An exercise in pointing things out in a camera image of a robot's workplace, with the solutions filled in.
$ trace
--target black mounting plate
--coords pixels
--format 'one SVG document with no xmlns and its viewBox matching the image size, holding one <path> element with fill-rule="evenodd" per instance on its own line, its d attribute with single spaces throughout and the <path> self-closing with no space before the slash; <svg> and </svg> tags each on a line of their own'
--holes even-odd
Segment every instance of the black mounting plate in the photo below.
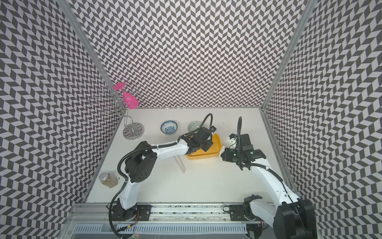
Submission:
<svg viewBox="0 0 382 239">
<path fill-rule="evenodd" d="M 231 218 L 231 221 L 257 221 L 256 219 L 255 220 L 248 220 L 245 216 L 244 216 L 244 209 L 243 209 L 243 205 L 240 204 L 240 205 L 229 205 L 230 207 L 230 218 Z"/>
<path fill-rule="evenodd" d="M 152 206 L 149 204 L 137 205 L 139 211 L 138 221 L 148 221 Z"/>
<path fill-rule="evenodd" d="M 144 205 L 136 205 L 134 208 L 122 211 L 123 209 L 121 210 L 121 208 L 118 208 L 117 206 L 113 206 L 114 213 L 111 215 L 111 219 L 112 221 L 135 221 L 134 215 L 138 215 L 138 212 L 139 212 L 137 221 L 148 221 L 150 217 L 150 213 L 151 213 L 151 208 L 152 208 L 151 205 L 144 204 Z"/>
</svg>

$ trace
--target ceramic bowl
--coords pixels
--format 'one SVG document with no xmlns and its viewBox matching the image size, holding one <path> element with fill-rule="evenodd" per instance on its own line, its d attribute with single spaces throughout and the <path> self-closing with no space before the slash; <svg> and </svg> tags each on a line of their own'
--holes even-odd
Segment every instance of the ceramic bowl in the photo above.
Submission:
<svg viewBox="0 0 382 239">
<path fill-rule="evenodd" d="M 175 133 L 177 128 L 178 128 L 178 125 L 176 124 L 175 121 L 172 121 L 172 120 L 165 121 L 160 126 L 160 130 L 162 131 L 162 133 L 166 135 L 172 135 L 173 133 Z"/>
<path fill-rule="evenodd" d="M 193 130 L 196 130 L 197 128 L 199 128 L 199 126 L 202 124 L 202 122 L 200 121 L 192 121 L 188 127 L 187 127 L 187 130 L 189 132 L 193 131 Z"/>
</svg>

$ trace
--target black and white patterned wall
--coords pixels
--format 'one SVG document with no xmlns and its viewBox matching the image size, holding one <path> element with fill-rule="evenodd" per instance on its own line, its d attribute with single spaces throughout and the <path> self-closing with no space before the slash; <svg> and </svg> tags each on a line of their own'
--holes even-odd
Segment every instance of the black and white patterned wall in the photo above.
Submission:
<svg viewBox="0 0 382 239">
<path fill-rule="evenodd" d="M 102 81 L 54 0 L 2 0 L 0 32 L 0 238 L 51 238 L 118 119 L 88 105 Z"/>
<path fill-rule="evenodd" d="M 306 0 L 68 0 L 140 107 L 261 106 Z"/>
<path fill-rule="evenodd" d="M 381 238 L 381 9 L 319 1 L 266 109 L 326 238 Z"/>
</svg>

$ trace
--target jar lid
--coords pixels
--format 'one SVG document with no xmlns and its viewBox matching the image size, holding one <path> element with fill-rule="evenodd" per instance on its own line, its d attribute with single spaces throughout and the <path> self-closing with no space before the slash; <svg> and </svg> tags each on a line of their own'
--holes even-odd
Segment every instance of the jar lid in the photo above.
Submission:
<svg viewBox="0 0 382 239">
<path fill-rule="evenodd" d="M 109 179 L 109 174 L 107 172 L 103 172 L 98 176 L 99 180 L 101 182 L 105 182 L 107 179 Z"/>
</svg>

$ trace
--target orange tray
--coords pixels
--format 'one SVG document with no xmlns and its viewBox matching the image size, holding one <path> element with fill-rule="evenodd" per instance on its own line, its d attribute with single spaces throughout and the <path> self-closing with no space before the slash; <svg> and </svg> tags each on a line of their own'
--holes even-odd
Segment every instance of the orange tray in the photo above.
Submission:
<svg viewBox="0 0 382 239">
<path fill-rule="evenodd" d="M 199 149 L 195 153 L 187 154 L 186 157 L 188 159 L 202 159 L 219 156 L 220 150 L 222 148 L 222 142 L 220 141 L 220 137 L 217 133 L 212 136 L 212 143 L 212 146 L 209 150 L 207 150 L 207 152 Z"/>
</svg>

